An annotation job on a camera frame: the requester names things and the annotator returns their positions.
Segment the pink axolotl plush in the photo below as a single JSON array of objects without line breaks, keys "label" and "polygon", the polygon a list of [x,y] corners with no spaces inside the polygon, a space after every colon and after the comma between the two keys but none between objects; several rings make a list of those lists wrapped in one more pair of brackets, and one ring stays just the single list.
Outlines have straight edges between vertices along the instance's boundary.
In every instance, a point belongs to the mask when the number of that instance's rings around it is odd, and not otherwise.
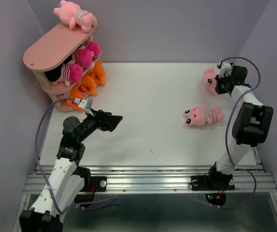
[{"label": "pink axolotl plush", "polygon": [[221,112],[220,106],[206,108],[205,106],[197,106],[184,112],[186,117],[186,125],[202,127],[206,124],[212,125],[224,119],[225,114]]},{"label": "pink axolotl plush", "polygon": [[205,87],[213,94],[216,94],[216,81],[217,74],[214,72],[214,67],[210,66],[207,70],[204,71],[204,85]]}]

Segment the pink axolotl plush front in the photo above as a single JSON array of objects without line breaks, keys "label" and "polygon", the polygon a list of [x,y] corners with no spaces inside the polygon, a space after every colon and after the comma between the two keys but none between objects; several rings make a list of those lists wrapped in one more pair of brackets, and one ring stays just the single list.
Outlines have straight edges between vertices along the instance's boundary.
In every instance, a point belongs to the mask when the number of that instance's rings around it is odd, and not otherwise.
[{"label": "pink axolotl plush front", "polygon": [[224,119],[225,114],[221,112],[220,106],[206,108],[205,106],[197,106],[184,112],[186,117],[186,125],[202,127],[206,124],[212,125]]}]

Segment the orange shark plush back-facing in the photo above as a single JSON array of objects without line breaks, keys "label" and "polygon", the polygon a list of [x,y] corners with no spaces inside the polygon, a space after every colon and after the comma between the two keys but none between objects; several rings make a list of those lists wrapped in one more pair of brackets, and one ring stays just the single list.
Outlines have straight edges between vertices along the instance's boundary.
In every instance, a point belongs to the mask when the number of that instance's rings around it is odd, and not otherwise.
[{"label": "orange shark plush back-facing", "polygon": [[[76,83],[73,88],[71,89],[71,91],[69,92],[68,97],[69,98],[78,98],[78,99],[83,99],[85,97],[85,92],[84,90],[86,90],[86,88],[81,88],[81,84],[80,83]],[[78,107],[78,104],[75,103],[73,100],[66,100],[66,109],[67,112],[69,111],[79,111],[79,112],[83,112],[82,109],[80,109]]]}]

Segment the orange shark plush mouth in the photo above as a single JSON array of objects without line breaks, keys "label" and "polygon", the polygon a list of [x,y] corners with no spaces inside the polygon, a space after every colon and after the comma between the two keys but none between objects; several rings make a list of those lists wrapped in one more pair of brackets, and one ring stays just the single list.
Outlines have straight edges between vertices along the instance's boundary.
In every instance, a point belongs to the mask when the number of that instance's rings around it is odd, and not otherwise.
[{"label": "orange shark plush mouth", "polygon": [[104,86],[106,84],[105,83],[106,73],[102,64],[103,64],[102,61],[97,61],[90,75],[93,79],[97,79],[96,83],[98,85]]}]

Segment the doll plush edge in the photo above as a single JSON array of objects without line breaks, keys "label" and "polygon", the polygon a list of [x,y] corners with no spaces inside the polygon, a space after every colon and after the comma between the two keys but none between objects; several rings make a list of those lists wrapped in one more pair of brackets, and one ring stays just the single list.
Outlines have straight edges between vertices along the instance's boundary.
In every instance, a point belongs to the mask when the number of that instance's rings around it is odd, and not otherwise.
[{"label": "doll plush edge", "polygon": [[73,83],[77,83],[83,76],[83,69],[75,63],[62,63],[57,68],[44,72],[45,77],[53,85],[64,83],[69,87]]}]

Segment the doll plush black hair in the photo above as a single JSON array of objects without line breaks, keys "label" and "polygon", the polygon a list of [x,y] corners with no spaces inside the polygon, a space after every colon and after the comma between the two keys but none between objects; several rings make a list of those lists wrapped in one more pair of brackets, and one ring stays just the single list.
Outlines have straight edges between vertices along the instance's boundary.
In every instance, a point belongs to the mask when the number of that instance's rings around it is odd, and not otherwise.
[{"label": "doll plush black hair", "polygon": [[94,52],[87,48],[77,49],[72,53],[72,60],[83,69],[89,69],[94,67],[93,55]]}]

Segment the orange shark plush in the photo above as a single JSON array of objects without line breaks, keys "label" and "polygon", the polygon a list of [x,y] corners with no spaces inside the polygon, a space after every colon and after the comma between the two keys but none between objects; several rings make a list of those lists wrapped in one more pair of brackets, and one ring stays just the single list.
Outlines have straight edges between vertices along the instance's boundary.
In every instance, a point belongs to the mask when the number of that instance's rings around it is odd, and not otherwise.
[{"label": "orange shark plush", "polygon": [[94,78],[89,73],[86,73],[81,79],[80,89],[88,95],[95,96],[97,95],[96,88],[97,85]]}]

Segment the doll plush pink striped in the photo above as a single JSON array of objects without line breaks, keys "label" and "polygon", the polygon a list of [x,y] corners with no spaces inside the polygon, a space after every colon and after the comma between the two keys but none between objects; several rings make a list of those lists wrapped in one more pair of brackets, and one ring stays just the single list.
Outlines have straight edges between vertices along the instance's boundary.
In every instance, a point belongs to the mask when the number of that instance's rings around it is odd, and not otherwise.
[{"label": "doll plush pink striped", "polygon": [[83,42],[83,46],[94,53],[93,59],[97,59],[102,53],[100,45],[93,41],[92,36]]}]

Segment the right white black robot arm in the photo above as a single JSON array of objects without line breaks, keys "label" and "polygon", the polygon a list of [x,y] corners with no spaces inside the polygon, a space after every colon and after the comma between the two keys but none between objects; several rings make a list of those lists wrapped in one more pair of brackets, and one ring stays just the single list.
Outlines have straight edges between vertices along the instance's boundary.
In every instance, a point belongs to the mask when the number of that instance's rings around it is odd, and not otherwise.
[{"label": "right white black robot arm", "polygon": [[274,112],[272,107],[261,103],[251,86],[245,83],[247,68],[224,61],[217,67],[220,72],[216,76],[216,93],[228,93],[235,105],[225,131],[225,138],[230,134],[233,139],[225,142],[225,154],[206,176],[206,183],[212,189],[233,184],[233,172],[246,153],[265,142]]}]

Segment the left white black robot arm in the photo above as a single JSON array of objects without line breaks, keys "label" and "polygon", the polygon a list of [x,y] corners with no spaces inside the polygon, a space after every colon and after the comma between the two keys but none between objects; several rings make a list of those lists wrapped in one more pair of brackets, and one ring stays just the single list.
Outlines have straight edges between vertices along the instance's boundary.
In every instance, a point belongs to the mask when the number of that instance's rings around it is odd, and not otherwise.
[{"label": "left white black robot arm", "polygon": [[45,186],[29,210],[23,210],[19,223],[23,232],[61,232],[63,220],[74,205],[80,190],[91,187],[91,172],[80,167],[85,146],[83,141],[96,130],[112,132],[122,121],[122,116],[110,112],[91,110],[83,121],[75,116],[63,121],[63,137]]}]

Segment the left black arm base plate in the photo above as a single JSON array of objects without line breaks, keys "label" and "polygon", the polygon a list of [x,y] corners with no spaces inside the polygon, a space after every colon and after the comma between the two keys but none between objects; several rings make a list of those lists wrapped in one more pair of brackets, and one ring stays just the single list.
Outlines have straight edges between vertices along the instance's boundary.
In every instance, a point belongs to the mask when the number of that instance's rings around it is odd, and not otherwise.
[{"label": "left black arm base plate", "polygon": [[106,192],[106,176],[90,176],[84,178],[84,186],[80,192]]}]

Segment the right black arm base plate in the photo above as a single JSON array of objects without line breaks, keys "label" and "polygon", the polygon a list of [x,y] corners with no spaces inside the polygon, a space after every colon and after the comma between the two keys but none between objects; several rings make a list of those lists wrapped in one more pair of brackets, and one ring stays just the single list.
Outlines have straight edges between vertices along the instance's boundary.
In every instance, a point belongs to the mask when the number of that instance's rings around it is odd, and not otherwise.
[{"label": "right black arm base plate", "polygon": [[218,191],[218,190],[235,190],[235,185],[229,184],[232,175],[223,177],[209,177],[208,175],[193,175],[191,186],[193,191]]}]

